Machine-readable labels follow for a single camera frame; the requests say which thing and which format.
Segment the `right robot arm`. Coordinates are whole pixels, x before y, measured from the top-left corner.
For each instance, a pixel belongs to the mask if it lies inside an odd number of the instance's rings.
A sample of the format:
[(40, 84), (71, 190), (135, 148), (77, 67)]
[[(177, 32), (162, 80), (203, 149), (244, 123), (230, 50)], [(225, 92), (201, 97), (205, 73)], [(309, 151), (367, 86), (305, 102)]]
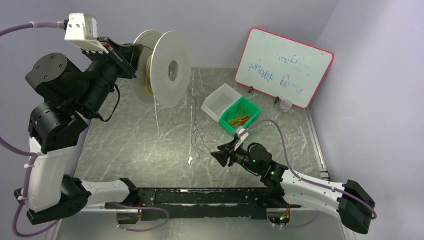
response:
[(277, 199), (283, 199), (289, 205), (311, 208), (336, 217), (353, 232), (369, 232), (376, 203), (354, 180), (332, 182), (291, 171), (286, 165), (274, 161), (272, 154), (259, 143), (251, 143), (243, 149), (231, 141), (219, 145), (211, 156), (222, 167), (239, 164), (259, 177)]

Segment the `grey perforated spool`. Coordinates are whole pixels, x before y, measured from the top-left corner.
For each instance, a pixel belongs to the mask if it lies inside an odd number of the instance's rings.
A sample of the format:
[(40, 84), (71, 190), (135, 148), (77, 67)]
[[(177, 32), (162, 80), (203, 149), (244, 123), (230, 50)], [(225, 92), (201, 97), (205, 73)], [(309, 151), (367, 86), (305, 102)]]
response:
[(173, 108), (181, 100), (191, 76), (189, 41), (178, 31), (161, 33), (149, 29), (134, 40), (142, 44), (136, 77), (130, 80), (135, 96), (145, 104), (153, 104), (153, 97), (145, 90), (146, 63), (150, 56), (150, 86), (156, 102), (165, 108)]

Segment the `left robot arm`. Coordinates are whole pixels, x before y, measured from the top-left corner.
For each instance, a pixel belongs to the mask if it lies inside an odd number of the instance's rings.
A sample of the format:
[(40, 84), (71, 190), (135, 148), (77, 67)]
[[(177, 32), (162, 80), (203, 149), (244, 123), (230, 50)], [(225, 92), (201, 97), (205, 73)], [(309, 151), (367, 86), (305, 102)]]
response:
[(30, 147), (37, 157), (29, 163), (31, 174), (21, 192), (20, 203), (28, 207), (33, 225), (75, 215), (84, 207), (101, 203), (139, 205), (138, 188), (127, 178), (112, 182), (88, 182), (65, 174), (72, 151), (87, 120), (101, 119), (99, 110), (108, 94), (117, 92), (118, 79), (133, 79), (143, 45), (118, 44), (99, 39), (102, 50), (84, 50), (91, 63), (80, 70), (64, 54), (41, 57), (25, 80), (43, 97), (32, 110), (28, 132)]

